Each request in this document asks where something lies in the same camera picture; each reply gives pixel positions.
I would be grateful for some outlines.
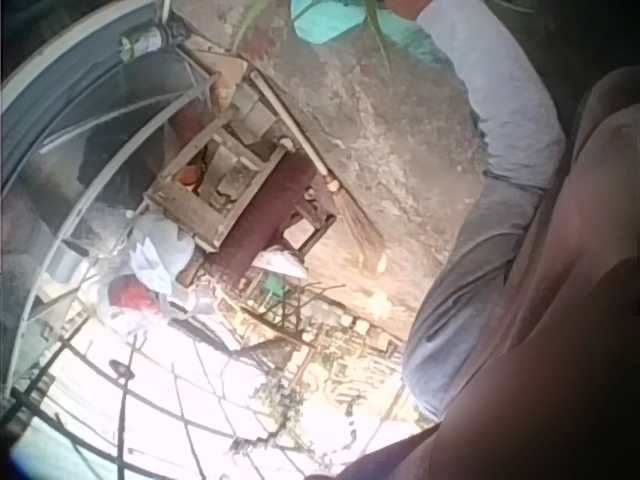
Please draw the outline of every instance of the gray long sleeve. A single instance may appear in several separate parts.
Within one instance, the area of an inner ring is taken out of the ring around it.
[[[513,36],[482,0],[435,0],[417,22],[467,87],[490,170],[517,184],[549,187],[565,136],[549,92]]]

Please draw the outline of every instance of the broom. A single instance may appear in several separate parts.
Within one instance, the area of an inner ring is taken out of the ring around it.
[[[331,192],[338,208],[339,214],[345,219],[351,236],[356,241],[360,249],[360,266],[370,273],[382,273],[387,267],[387,256],[385,253],[384,238],[380,231],[367,216],[365,211],[358,205],[351,194],[345,190],[338,179],[329,172],[326,164],[320,158],[318,151],[300,130],[287,107],[278,98],[273,89],[264,80],[260,72],[253,70],[249,74],[251,80],[256,84],[262,94],[269,100],[274,110],[278,113],[282,121],[287,125],[291,133],[298,140],[305,150],[316,169],[327,182],[327,188]]]

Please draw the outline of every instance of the dirt ground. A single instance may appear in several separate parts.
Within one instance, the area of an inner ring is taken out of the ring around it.
[[[596,8],[615,10],[615,5],[540,1],[529,2],[535,14],[492,9],[529,54],[570,129],[589,85],[628,63],[620,52],[627,43],[616,37],[610,40],[618,42],[612,50],[589,36],[611,37],[617,31],[593,20],[599,16]],[[202,34],[229,48],[248,3],[175,0],[173,5]],[[240,52],[271,77],[388,247],[385,274],[367,278],[358,271],[346,226],[338,222],[307,259],[311,279],[346,284],[331,296],[406,338],[482,188],[486,151],[464,86],[450,66],[427,66],[393,46],[389,72],[369,29],[358,27],[314,47],[297,38],[288,19],[288,2],[274,2]]]

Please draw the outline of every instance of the person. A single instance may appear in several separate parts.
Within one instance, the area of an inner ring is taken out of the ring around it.
[[[640,67],[592,89],[565,146],[482,0],[386,3],[451,58],[489,166],[405,351],[434,426],[337,478],[640,478]]]

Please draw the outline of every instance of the broom handle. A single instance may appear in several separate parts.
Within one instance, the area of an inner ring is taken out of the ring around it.
[[[253,80],[253,82],[256,84],[256,86],[260,89],[262,94],[267,97],[269,103],[271,103],[274,110],[278,113],[278,115],[280,115],[280,118],[282,118],[282,121],[287,125],[287,127],[289,127],[289,130],[291,130],[293,136],[296,137],[296,140],[298,140],[300,145],[302,145],[302,148],[304,148],[304,151],[307,153],[307,155],[309,155],[309,158],[311,158],[311,161],[318,169],[318,172],[320,172],[320,175],[322,175],[323,177],[329,175],[329,169],[322,161],[322,158],[318,154],[318,151],[311,144],[307,136],[302,133],[302,130],[300,130],[300,127],[298,127],[298,124],[289,113],[289,110],[287,110],[287,107],[284,106],[284,103],[282,103],[273,89],[264,80],[264,78],[262,78],[260,72],[258,72],[257,70],[253,70],[249,74],[249,76],[251,77],[251,80]]]

